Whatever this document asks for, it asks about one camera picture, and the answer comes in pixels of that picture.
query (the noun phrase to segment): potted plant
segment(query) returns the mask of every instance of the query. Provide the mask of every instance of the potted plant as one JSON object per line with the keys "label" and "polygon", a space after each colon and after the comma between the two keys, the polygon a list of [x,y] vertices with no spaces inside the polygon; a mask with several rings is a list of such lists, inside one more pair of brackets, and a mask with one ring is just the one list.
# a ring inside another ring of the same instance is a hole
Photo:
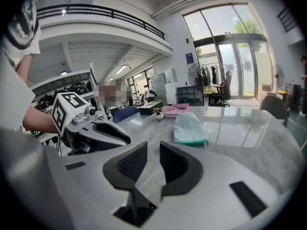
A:
{"label": "potted plant", "polygon": [[164,114],[162,112],[162,108],[154,108],[153,111],[156,113],[155,117],[157,120],[161,120],[164,117]]}

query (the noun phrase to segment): pink book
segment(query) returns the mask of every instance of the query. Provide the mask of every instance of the pink book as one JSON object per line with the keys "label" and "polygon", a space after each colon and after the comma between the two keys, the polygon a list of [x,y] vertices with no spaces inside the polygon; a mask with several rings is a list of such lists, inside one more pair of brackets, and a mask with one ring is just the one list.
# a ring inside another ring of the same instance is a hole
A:
{"label": "pink book", "polygon": [[164,117],[177,117],[181,113],[186,113],[189,109],[189,104],[173,104],[164,113]]}

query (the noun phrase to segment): glass door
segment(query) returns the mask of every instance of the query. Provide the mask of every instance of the glass door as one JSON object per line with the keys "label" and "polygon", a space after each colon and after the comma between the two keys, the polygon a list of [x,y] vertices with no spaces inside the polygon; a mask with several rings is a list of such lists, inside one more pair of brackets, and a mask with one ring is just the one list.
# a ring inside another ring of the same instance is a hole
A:
{"label": "glass door", "polygon": [[225,73],[231,71],[230,92],[232,98],[251,99],[256,93],[256,72],[251,46],[247,42],[218,44],[220,60]]}

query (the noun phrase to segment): pixelated area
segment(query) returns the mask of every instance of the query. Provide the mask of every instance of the pixelated area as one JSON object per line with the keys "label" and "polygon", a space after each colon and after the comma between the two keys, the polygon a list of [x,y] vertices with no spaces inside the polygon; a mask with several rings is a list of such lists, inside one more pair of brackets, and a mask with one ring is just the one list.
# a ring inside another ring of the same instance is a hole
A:
{"label": "pixelated area", "polygon": [[130,89],[119,80],[108,82],[109,85],[99,86],[99,99],[104,106],[122,106],[128,103]]}

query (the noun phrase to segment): person's arm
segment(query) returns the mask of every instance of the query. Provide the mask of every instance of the person's arm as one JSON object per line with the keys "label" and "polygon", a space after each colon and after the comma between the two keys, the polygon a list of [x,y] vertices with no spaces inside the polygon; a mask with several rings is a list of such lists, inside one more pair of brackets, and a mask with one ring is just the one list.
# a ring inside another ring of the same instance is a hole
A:
{"label": "person's arm", "polygon": [[[27,84],[28,72],[30,69],[32,56],[26,55],[20,61],[19,68],[17,70],[18,76]],[[51,116],[36,110],[30,106],[25,113],[23,126],[30,130],[36,130],[46,133],[58,133]]]}

